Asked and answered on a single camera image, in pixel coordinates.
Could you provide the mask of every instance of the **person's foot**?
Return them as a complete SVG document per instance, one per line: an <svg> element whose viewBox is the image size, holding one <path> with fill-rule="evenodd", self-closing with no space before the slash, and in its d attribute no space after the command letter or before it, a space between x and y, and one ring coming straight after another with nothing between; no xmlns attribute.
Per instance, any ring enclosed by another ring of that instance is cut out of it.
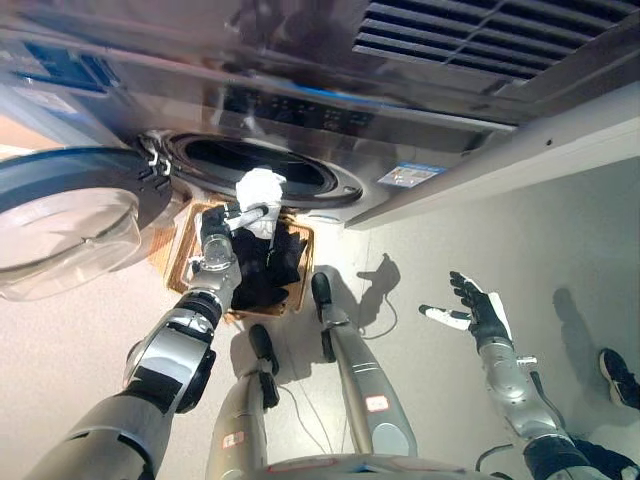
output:
<svg viewBox="0 0 640 480"><path fill-rule="evenodd" d="M624 359L615 350L605 348L598 356L600 371L609 382L609 395L616 405L640 410L640 385L627 369Z"/></svg>

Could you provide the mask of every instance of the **white cable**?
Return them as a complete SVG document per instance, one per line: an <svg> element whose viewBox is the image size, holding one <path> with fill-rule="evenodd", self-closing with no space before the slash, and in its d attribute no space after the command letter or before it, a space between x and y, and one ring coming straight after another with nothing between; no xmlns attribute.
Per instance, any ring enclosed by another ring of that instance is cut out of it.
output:
<svg viewBox="0 0 640 480"><path fill-rule="evenodd" d="M289 341L287 340L287 332L286 332L286 330L283 330L282 336L284 338L284 345L285 345L285 348L287 350L287 356L289 357L289 363L291 363L291 369L293 370L293 376L295 377L298 386L302 390L302 394L305 396L307 402L309 403L309 407L311 407L311 411L313 411L314 415L316 416L316 419L318 420L318 423L320 424L320 428L322 428L322 432L324 433L324 437L327 440L327 445L329 445L329 451L333 454L333 448L331 447L331 441L329 440L329 434L327 433L327 429L324 427L324 423L322 423L322 419L320 418L320 415L318 415L318 411L313 406L313 403L311 402L311 399L309 398L309 395L307 394L307 391L305 390L304 385L302 384L302 380L300 379L300 376L298 375L298 371L296 369L296 364L293 361L293 355L291 355L291 350L289 349Z"/></svg>
<svg viewBox="0 0 640 480"><path fill-rule="evenodd" d="M298 417L298 422L300 422L300 426L305 431L305 433L309 436L309 438L313 441L313 443L315 443L318 446L318 448L322 451L322 453L324 455L326 455L327 451L322 447L320 442L318 442L318 440L316 440L316 438L311 434L309 429L307 429L307 427L305 426L304 422L302 421L302 418L300 417L300 409L298 408L298 401L296 400L296 397L293 394L293 392L291 390L289 390L287 387L283 387L282 385L278 385L278 388L280 390L284 390L289 395L291 395L291 400L293 400L293 408L295 408L295 410L296 410L296 416Z"/></svg>

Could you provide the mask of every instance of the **control panel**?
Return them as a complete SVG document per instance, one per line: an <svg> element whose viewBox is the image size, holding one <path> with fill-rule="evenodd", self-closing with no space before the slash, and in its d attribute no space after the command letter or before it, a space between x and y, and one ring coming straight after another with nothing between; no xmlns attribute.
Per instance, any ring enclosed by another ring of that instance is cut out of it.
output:
<svg viewBox="0 0 640 480"><path fill-rule="evenodd" d="M371 113L356 112L235 85L227 89L224 108L274 122L351 136L361 135L362 130L369 126L374 117Z"/></svg>

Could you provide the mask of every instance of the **black shoe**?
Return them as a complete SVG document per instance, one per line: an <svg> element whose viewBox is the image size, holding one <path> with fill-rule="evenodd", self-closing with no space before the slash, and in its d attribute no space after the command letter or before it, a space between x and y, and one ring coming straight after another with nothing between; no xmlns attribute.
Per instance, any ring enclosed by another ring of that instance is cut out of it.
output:
<svg viewBox="0 0 640 480"><path fill-rule="evenodd" d="M610 348L600 351L600 371L609 382L609 395L616 405L640 410L640 385L620 354Z"/></svg>
<svg viewBox="0 0 640 480"><path fill-rule="evenodd" d="M311 293L316 303L318 319L322 321L322 306L331 304L331 285L324 273L318 272L311 279Z"/></svg>
<svg viewBox="0 0 640 480"><path fill-rule="evenodd" d="M271 362L271 373L275 376L280 371L280 364L273 350L273 344L267 329L260 324L256 324L249 329L249 343L253 353L258 358L264 358Z"/></svg>

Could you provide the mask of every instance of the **silver robot leg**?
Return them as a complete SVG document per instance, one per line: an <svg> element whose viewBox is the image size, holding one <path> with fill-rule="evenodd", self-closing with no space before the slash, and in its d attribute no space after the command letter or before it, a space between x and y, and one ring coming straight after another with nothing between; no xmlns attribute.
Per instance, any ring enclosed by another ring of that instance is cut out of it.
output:
<svg viewBox="0 0 640 480"><path fill-rule="evenodd" d="M340 368L356 452L417 456L415 435L391 382L346 313L331 303L324 274L314 275L312 290L324 327L325 358L337 360Z"/></svg>
<svg viewBox="0 0 640 480"><path fill-rule="evenodd" d="M271 366L264 359L241 375L229 390L213 430L207 464L207 480L231 480L267 465L267 437L264 427L265 388L275 388Z"/></svg>

